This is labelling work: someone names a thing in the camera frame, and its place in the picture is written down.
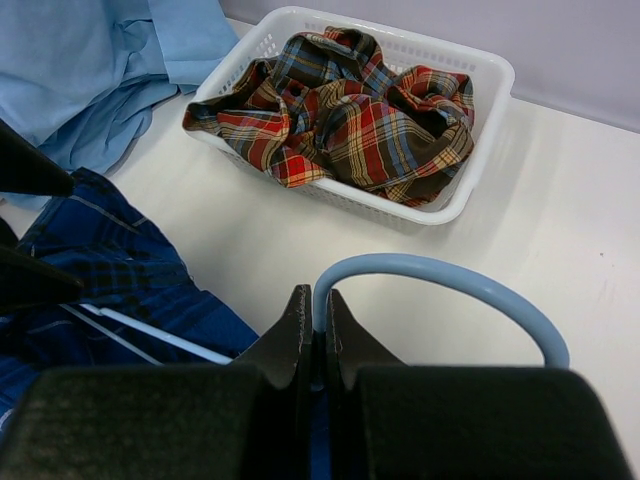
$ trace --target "wall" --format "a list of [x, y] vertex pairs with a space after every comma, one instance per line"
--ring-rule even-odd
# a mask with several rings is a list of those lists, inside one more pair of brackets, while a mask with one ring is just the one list
[[296, 3], [497, 53], [513, 96], [640, 132], [638, 0], [221, 0], [257, 23]]

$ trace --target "curved blue hose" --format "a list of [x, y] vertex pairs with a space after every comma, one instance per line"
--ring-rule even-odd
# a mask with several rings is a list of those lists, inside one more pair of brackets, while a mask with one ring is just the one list
[[313, 328], [327, 329], [327, 302], [331, 287], [356, 275], [387, 273], [417, 278], [466, 293], [516, 322], [536, 342], [545, 366], [568, 368], [569, 350], [560, 332], [535, 306], [513, 290], [457, 265], [434, 258], [401, 253], [375, 253], [342, 260], [328, 268], [318, 279], [313, 292]]

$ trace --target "white table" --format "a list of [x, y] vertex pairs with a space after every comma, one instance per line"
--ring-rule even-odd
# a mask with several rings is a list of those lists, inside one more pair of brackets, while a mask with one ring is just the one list
[[[600, 394], [640, 472], [640, 135], [512, 100], [462, 215], [406, 236], [237, 171], [182, 131], [189, 98], [156, 109], [111, 179], [167, 234], [200, 287], [262, 333], [295, 284], [313, 284], [351, 255], [407, 252], [482, 272], [556, 323], [572, 368]], [[35, 218], [10, 205], [0, 215], [18, 234]], [[510, 321], [441, 287], [374, 276], [339, 288], [407, 362], [541, 362]]]

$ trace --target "plaid pattern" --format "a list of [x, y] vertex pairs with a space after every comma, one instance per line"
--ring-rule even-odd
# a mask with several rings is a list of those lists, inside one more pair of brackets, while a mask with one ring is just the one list
[[329, 27], [254, 60], [230, 95], [189, 105], [183, 127], [219, 135], [286, 187], [332, 178], [416, 205], [471, 153], [473, 118], [467, 75], [396, 75], [372, 36]]
[[[112, 308], [231, 357], [257, 339], [231, 309], [194, 285], [160, 230], [108, 180], [85, 169], [73, 176], [74, 195], [51, 200], [18, 249], [80, 277], [85, 288], [78, 303]], [[161, 362], [204, 361], [83, 313]], [[3, 414], [44, 368], [141, 362], [58, 306], [0, 317], [0, 431]]]

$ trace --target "white plastic basket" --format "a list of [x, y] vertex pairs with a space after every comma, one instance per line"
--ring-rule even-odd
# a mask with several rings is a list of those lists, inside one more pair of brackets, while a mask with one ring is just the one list
[[[513, 67], [502, 57], [363, 20], [301, 7], [284, 7], [272, 11], [240, 40], [198, 89], [194, 101], [228, 94], [252, 60], [279, 55], [295, 33], [324, 32], [327, 26], [355, 27], [373, 35], [382, 47], [385, 64], [396, 73], [415, 65], [427, 65], [468, 74], [474, 88], [476, 116], [472, 136], [476, 145], [464, 167], [438, 198], [419, 208], [406, 207], [328, 179], [292, 190], [401, 230], [416, 224], [450, 222], [460, 214], [480, 180], [510, 98], [515, 74]], [[275, 181], [246, 162], [223, 139], [206, 132], [188, 133], [223, 152], [239, 168]]]

